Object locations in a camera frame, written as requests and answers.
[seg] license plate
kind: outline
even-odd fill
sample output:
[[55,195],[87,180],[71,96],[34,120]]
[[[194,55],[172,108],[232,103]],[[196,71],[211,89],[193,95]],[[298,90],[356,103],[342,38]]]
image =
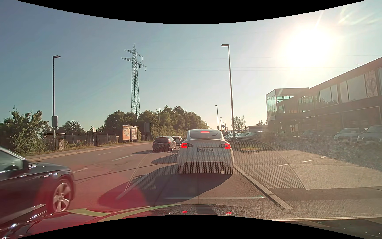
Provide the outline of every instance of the license plate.
[[214,153],[215,149],[214,148],[197,148],[197,152],[199,152],[199,153],[203,153],[203,152]]

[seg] car wheel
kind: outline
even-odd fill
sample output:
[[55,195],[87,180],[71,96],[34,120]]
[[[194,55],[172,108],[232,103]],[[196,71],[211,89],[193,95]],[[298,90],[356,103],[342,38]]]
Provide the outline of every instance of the car wheel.
[[186,169],[184,166],[178,166],[178,174],[185,174]]
[[234,167],[226,167],[224,173],[225,174],[232,174],[234,172]]
[[67,211],[72,199],[72,184],[67,179],[61,179],[50,195],[47,209],[50,214]]

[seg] building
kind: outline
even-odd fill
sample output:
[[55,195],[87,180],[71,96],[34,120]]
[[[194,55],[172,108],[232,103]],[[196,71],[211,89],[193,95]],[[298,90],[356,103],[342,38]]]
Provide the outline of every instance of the building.
[[245,128],[246,132],[268,131],[267,125],[250,125]]
[[284,92],[296,89],[266,95],[269,131],[335,134],[347,127],[382,125],[382,57],[286,99]]

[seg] street lamp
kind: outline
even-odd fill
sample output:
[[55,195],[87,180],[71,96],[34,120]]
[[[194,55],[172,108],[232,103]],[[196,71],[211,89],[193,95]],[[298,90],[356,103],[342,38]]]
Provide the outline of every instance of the street lamp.
[[51,126],[54,128],[54,151],[56,150],[56,127],[58,127],[58,118],[56,117],[56,108],[55,108],[55,91],[54,91],[54,59],[61,56],[53,56],[53,117],[51,119]]
[[217,110],[217,105],[215,105],[216,106],[216,114],[217,114],[217,122],[218,122],[218,130],[219,130],[219,112],[218,112],[218,110]]
[[234,125],[234,105],[232,103],[232,79],[231,79],[231,57],[229,53],[229,44],[222,44],[221,46],[228,47],[228,60],[229,60],[229,85],[231,88],[231,114],[232,114],[232,137],[235,138],[235,125]]

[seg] white car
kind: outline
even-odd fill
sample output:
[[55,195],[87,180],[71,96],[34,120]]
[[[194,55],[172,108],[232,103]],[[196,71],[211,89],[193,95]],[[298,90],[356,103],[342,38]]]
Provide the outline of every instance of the white car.
[[182,139],[181,136],[172,136],[172,138],[175,140],[176,145],[180,145],[181,144],[181,139]]
[[201,169],[233,173],[234,154],[220,130],[188,130],[178,149],[178,173],[194,173]]

